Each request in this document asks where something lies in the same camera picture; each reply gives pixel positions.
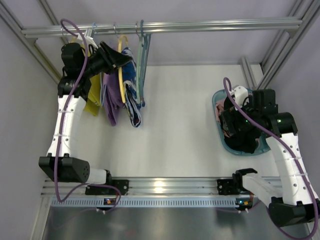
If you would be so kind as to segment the yellow hanger with trousers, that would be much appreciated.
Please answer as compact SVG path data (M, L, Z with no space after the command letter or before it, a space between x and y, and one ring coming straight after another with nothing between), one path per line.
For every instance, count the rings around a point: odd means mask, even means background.
M118 47L117 51L119 53L122 52L123 50L123 43L125 43L126 46L128 46L128 38L124 34L119 34L116 30L116 23L113 24L113 30L115 35L117 36L118 39ZM120 90L120 96L121 96L121 101L124 104L126 102L125 99L125 90L124 90L124 84L123 84L123 72L122 72L122 67L118 69L118 82L119 82L119 90Z

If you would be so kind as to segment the blue white patterned trousers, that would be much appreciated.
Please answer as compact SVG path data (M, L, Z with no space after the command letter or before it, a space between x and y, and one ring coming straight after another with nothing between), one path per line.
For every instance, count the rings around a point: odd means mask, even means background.
M137 97L137 67L134 60L134 55L129 47L125 47L122 54L131 57L131 61L122 67L122 81L125 97L125 108L129 116L131 125L138 128L141 125L140 105Z

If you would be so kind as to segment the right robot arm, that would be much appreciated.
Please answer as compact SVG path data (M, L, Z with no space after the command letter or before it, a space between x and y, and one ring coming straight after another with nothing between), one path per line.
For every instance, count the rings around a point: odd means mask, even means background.
M263 138L281 181L278 190L257 170L245 168L233 173L234 189L257 196L279 228L317 222L320 199L299 152L298 129L289 112L279 112L275 91L250 92L242 86L228 89L218 118L225 134L224 142L235 151L254 154L259 146L258 139Z

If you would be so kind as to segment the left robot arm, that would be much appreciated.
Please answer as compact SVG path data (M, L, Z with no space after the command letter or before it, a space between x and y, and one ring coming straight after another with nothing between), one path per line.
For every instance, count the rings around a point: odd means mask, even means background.
M105 42L92 55L84 50L76 42L61 48L64 67L57 87L57 120L51 145L46 156L39 158L38 165L53 182L104 185L112 180L111 173L95 169L77 157L77 131L92 86L90 79L100 73L114 73L132 57Z

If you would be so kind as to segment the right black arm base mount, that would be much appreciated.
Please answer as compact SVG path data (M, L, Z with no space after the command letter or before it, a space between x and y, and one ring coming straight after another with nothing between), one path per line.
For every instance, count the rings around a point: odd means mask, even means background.
M240 191L237 188L233 179L218 179L217 181L217 191L221 196L229 196L229 195L239 195Z

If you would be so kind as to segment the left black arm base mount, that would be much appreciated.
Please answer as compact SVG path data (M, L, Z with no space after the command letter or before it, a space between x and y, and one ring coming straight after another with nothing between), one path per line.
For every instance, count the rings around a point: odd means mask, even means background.
M113 179L110 186L117 188L123 196L128 193L129 183L130 181L128 179ZM90 184L85 189L85 195L87 196L111 196L116 195L117 193L118 192L113 188L102 187L97 184Z

